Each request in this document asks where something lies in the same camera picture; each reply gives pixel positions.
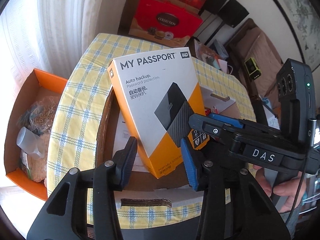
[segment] person's sleeve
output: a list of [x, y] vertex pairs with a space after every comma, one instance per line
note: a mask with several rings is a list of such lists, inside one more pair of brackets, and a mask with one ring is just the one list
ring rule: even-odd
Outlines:
[[[297, 222], [298, 222], [298, 217], [299, 217], [299, 213], [301, 211], [301, 207], [302, 207], [302, 205], [300, 203], [300, 205], [293, 210], [292, 216], [291, 216], [290, 220], [287, 223], [287, 228], [289, 230], [291, 239], [294, 237], [294, 233], [296, 231], [296, 225], [297, 225]], [[287, 219], [289, 217], [289, 214], [290, 214], [290, 211], [286, 212], [286, 213], [280, 213], [280, 216], [282, 217], [284, 222], [287, 221]]]

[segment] yellow radio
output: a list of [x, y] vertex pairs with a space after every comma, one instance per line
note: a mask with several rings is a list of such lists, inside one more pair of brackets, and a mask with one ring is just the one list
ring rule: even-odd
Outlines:
[[246, 62], [244, 62], [244, 65], [245, 65], [247, 72], [252, 80], [255, 80], [259, 76], [261, 76], [261, 70], [259, 69], [259, 67], [253, 57], [249, 58]]

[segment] metal screw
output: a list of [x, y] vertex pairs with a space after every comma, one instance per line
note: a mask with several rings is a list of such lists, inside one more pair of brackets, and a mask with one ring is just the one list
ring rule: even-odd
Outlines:
[[206, 166], [206, 167], [212, 167], [212, 165], [213, 165], [213, 163], [212, 163], [212, 161], [204, 161], [204, 166]]
[[247, 174], [248, 174], [248, 170], [247, 170], [247, 169], [241, 169], [241, 170], [240, 170], [240, 173], [241, 173], [242, 175], [247, 175]]
[[104, 165], [105, 165], [106, 167], [111, 167], [113, 164], [115, 164], [113, 161], [106, 161], [106, 162], [104, 163]]
[[78, 169], [77, 168], [72, 168], [72, 169], [70, 169], [70, 171], [69, 171], [69, 173], [71, 174], [71, 175], [74, 175], [74, 174], [76, 174], [78, 172]]

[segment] sheer curtain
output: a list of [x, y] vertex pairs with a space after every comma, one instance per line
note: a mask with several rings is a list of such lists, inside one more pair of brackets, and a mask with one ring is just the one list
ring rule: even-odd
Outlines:
[[[116, 34], [126, 0], [10, 0], [0, 15], [0, 159], [19, 90], [34, 68], [69, 78], [100, 32]], [[4, 178], [0, 161], [0, 187]]]

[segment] white and orange box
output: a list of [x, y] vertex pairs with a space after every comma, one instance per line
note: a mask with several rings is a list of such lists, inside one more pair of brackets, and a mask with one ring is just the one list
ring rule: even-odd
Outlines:
[[209, 138], [188, 125], [193, 113], [205, 114], [201, 90], [188, 48], [126, 55], [108, 67], [113, 89], [138, 153], [156, 177], [180, 163], [180, 142], [188, 136], [195, 149]]

